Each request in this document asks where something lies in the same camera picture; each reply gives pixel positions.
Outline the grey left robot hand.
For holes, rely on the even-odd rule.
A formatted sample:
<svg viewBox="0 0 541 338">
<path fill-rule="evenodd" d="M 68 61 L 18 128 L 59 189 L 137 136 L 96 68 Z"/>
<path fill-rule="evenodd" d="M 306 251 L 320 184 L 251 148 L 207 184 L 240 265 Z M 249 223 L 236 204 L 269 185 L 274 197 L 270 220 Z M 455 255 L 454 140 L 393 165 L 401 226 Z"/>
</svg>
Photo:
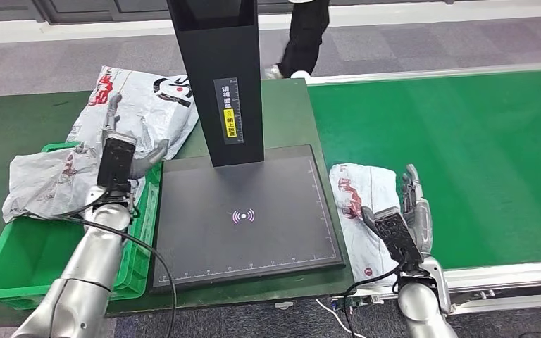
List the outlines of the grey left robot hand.
<svg viewBox="0 0 541 338">
<path fill-rule="evenodd" d="M 103 127 L 101 129 L 101 145 L 102 148 L 106 145 L 106 140 L 112 134 L 113 136 L 122 136 L 130 138 L 128 134 L 123 134 L 117 131 L 117 124 L 120 121 L 118 116 L 118 105 L 123 96 L 119 92 L 114 92 L 108 97 L 108 106 L 106 110 L 106 116 Z M 156 147 L 147 153 L 144 157 L 133 159 L 130 166 L 129 178 L 137 180 L 144 177 L 148 170 L 150 170 L 155 164 L 163 160 L 163 157 L 167 154 L 169 139 L 162 139 Z"/>
</svg>

